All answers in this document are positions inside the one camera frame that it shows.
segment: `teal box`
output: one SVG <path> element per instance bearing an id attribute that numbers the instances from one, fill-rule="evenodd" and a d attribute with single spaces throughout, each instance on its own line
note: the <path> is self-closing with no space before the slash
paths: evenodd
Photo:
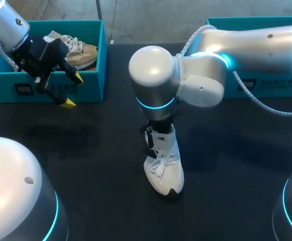
<path id="1" fill-rule="evenodd" d="M 292 16 L 288 17 L 241 17 L 208 18 L 206 24 L 217 29 L 243 31 L 292 25 Z M 292 74 L 265 74 L 238 72 L 246 87 L 255 97 L 292 97 Z M 231 72 L 228 73 L 224 98 L 248 97 L 239 86 Z"/>
<path id="2" fill-rule="evenodd" d="M 30 36 L 48 35 L 52 30 L 77 37 L 87 44 L 98 46 L 98 58 L 95 71 L 79 71 L 84 83 L 75 85 L 64 72 L 54 72 L 49 83 L 60 93 L 68 93 L 73 102 L 100 102 L 106 72 L 107 43 L 103 21 L 29 21 Z M 52 102 L 46 94 L 38 94 L 35 78 L 25 72 L 13 73 L 12 67 L 0 56 L 0 102 L 33 103 Z M 15 84 L 30 84 L 33 95 L 20 95 Z"/>

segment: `white shoelace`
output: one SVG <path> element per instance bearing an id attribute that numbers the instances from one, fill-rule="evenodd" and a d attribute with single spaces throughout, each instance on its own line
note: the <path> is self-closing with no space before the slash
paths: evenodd
<path id="1" fill-rule="evenodd" d="M 173 153 L 170 156 L 168 156 L 167 152 L 160 150 L 156 146 L 156 142 L 154 142 L 153 149 L 156 152 L 157 157 L 156 157 L 156 160 L 151 164 L 150 171 L 156 174 L 157 180 L 159 182 L 161 181 L 163 177 L 166 166 L 174 165 L 178 162 L 176 154 L 175 154 L 175 148 L 176 148 L 175 145 L 176 143 L 174 143 L 173 148 L 172 148 Z"/>
<path id="2" fill-rule="evenodd" d="M 73 54 L 83 53 L 83 44 L 84 42 L 79 41 L 77 38 L 73 38 L 69 35 L 63 35 L 61 40 L 68 46 L 69 51 L 66 55 L 66 58 L 69 58 Z"/>

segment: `robotic arm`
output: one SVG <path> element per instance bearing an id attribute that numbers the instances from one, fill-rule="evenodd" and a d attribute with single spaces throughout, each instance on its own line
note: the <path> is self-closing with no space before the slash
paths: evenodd
<path id="1" fill-rule="evenodd" d="M 292 73 L 292 26 L 250 31 L 223 31 L 203 26 L 190 38 L 181 54 L 157 46 L 135 52 L 129 73 L 137 101 L 148 119 L 162 121 L 173 115 L 176 96 L 201 107 L 217 105 L 223 98 L 227 71 Z M 260 106 L 281 115 L 242 88 Z"/>
<path id="2" fill-rule="evenodd" d="M 57 66 L 74 83 L 83 83 L 77 69 L 65 60 L 68 46 L 60 39 L 47 43 L 39 36 L 29 36 L 29 30 L 29 24 L 6 0 L 0 0 L 0 55 L 15 71 L 23 69 L 35 77 L 38 93 L 48 94 L 57 105 L 74 107 L 75 104 L 66 95 L 54 92 L 49 84 L 49 77 Z"/>

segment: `black table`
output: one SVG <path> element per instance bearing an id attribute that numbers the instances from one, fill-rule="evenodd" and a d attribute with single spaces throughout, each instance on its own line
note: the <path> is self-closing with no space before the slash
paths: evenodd
<path id="1" fill-rule="evenodd" d="M 103 103 L 0 104 L 0 137 L 38 158 L 66 207 L 69 240 L 274 240 L 272 208 L 292 171 L 292 118 L 249 99 L 181 103 L 174 125 L 184 194 L 165 202 L 143 170 L 145 119 L 128 75 L 142 46 L 109 45 Z M 162 46 L 176 54 L 183 44 Z M 292 111 L 292 98 L 263 101 Z"/>

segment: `sneaker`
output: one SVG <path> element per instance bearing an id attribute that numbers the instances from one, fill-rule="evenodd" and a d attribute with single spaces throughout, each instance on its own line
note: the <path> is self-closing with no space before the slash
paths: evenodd
<path id="1" fill-rule="evenodd" d="M 85 44 L 77 38 L 61 35 L 55 31 L 51 31 L 48 36 L 44 37 L 44 40 L 48 43 L 55 39 L 61 39 L 68 46 L 69 51 L 65 59 L 68 64 L 76 67 L 77 70 L 90 69 L 94 67 L 93 65 L 96 65 L 98 56 L 96 46 Z"/>
<path id="2" fill-rule="evenodd" d="M 149 182 L 163 196 L 179 194 L 184 186 L 184 172 L 174 126 L 168 134 L 145 132 L 145 139 L 154 154 L 150 153 L 144 162 Z"/>

